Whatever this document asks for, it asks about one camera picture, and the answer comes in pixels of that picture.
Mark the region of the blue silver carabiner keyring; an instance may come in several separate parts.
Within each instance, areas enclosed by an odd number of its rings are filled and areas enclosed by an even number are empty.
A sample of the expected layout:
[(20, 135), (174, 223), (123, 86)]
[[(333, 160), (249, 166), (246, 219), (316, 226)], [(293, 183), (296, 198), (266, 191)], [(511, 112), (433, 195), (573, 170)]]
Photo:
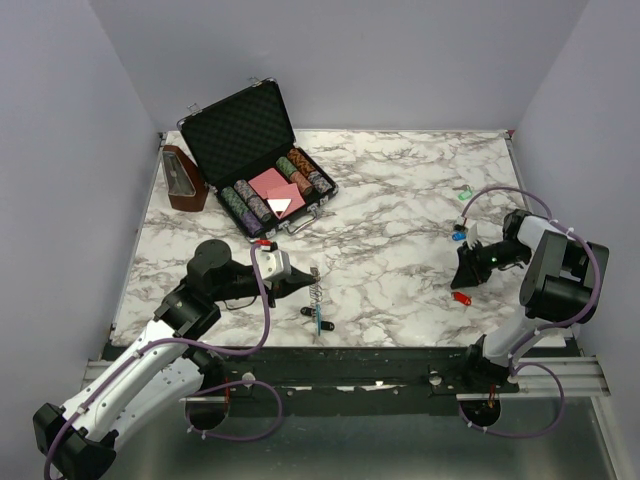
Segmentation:
[(314, 279), (314, 283), (309, 287), (310, 294), (310, 307), (312, 310), (312, 318), (316, 324), (316, 332), (317, 335), (321, 335), (321, 322), (322, 322), (322, 312), (321, 312), (321, 302), (322, 302), (322, 287), (320, 285), (321, 275), (319, 269), (315, 266), (310, 268), (310, 274)]

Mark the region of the red key tag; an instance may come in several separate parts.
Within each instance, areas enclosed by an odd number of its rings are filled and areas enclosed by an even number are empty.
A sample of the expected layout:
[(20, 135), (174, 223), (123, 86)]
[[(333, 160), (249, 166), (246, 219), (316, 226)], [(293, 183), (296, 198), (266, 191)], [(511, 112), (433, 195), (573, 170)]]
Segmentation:
[(472, 304), (472, 299), (461, 292), (453, 292), (452, 298), (465, 306), (470, 306)]

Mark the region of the red playing card deck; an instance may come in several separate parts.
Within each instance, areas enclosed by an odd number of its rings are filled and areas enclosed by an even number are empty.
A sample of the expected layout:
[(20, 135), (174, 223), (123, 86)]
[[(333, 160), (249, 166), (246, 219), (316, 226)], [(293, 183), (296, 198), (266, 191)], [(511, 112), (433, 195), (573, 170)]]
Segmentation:
[(266, 201), (272, 198), (290, 198), (292, 204), (287, 212), (291, 215), (305, 205), (305, 201), (295, 183), (291, 183), (275, 168), (270, 168), (248, 181), (251, 188)]

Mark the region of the black poker chip case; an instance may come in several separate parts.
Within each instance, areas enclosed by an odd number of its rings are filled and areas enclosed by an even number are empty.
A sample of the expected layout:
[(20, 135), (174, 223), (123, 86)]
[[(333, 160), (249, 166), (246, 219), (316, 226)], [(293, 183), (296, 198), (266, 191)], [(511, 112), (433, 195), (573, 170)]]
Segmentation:
[[(281, 230), (290, 235), (320, 218), (321, 208), (338, 192), (337, 183), (298, 146), (277, 81), (259, 80), (212, 105), (181, 119), (178, 130), (206, 185), (249, 241), (269, 238)], [(266, 195), (257, 194), (267, 210), (250, 204), (236, 185), (254, 192), (255, 182), (273, 171), (296, 187), (300, 206), (279, 216), (269, 208)]]

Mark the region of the black mounting rail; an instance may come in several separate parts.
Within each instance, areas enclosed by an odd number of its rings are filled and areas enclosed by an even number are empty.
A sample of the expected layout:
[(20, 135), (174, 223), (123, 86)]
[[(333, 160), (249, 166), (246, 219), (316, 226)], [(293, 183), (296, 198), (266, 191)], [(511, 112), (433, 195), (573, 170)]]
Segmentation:
[(429, 414), (451, 416), (468, 394), (478, 401), (515, 393), (504, 367), (491, 367), (476, 346), (434, 348), (266, 347), (250, 357), (199, 355), (196, 377), (220, 392), (178, 397), (197, 424), (225, 416), (266, 418)]

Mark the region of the white dealer button card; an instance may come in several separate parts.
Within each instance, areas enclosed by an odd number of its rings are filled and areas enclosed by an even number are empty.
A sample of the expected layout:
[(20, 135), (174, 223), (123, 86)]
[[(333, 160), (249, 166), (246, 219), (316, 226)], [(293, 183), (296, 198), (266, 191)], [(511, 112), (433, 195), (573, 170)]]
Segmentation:
[(267, 200), (267, 204), (275, 216), (281, 219), (287, 215), (292, 204), (292, 200), (290, 198), (270, 198)]

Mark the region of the brown wooden metronome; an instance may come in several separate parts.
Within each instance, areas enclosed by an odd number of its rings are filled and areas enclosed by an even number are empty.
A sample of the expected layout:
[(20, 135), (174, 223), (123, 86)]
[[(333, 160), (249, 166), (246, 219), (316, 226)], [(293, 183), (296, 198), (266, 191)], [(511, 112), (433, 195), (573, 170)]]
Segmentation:
[(171, 207), (182, 212), (203, 211), (208, 188), (196, 164), (177, 146), (165, 145), (161, 155)]

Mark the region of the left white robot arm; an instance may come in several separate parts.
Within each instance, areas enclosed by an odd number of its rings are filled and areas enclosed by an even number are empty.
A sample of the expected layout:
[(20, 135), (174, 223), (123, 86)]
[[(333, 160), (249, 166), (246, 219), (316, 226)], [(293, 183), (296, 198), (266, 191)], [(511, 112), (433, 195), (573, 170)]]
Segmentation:
[(290, 264), (288, 254), (268, 240), (250, 247), (248, 266), (234, 261), (229, 245), (206, 240), (188, 261), (186, 275), (167, 294), (139, 337), (91, 384), (56, 406), (46, 403), (33, 416), (38, 450), (44, 455), (43, 476), (98, 479), (116, 457), (118, 417), (164, 368), (178, 359), (193, 365), (187, 382), (201, 395), (214, 393), (222, 380), (225, 356), (248, 357), (266, 343), (271, 319), (250, 348), (209, 345), (201, 337), (220, 319), (219, 305), (228, 300), (258, 298), (269, 314), (278, 299), (315, 284), (315, 278)]

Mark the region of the green key tag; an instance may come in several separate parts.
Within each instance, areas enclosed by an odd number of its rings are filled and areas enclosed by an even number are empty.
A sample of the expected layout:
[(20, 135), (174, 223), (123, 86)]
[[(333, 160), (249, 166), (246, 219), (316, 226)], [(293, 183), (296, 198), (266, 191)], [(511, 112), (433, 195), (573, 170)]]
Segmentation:
[(473, 190), (467, 184), (455, 187), (454, 191), (457, 193), (457, 198), (462, 202), (470, 199), (473, 196)]

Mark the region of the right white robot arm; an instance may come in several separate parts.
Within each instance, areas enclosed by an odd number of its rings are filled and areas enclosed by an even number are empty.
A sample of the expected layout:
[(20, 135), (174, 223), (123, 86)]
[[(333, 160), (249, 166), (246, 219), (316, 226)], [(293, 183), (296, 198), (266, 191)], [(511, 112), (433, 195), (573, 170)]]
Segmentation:
[(460, 379), (480, 392), (503, 384), (520, 358), (544, 337), (595, 313), (609, 249), (580, 242), (559, 225), (516, 209), (504, 218), (503, 238), (484, 245), (473, 229), (456, 250), (458, 267), (450, 288), (458, 291), (486, 283), (495, 270), (526, 266), (520, 310), (506, 324), (467, 348)]

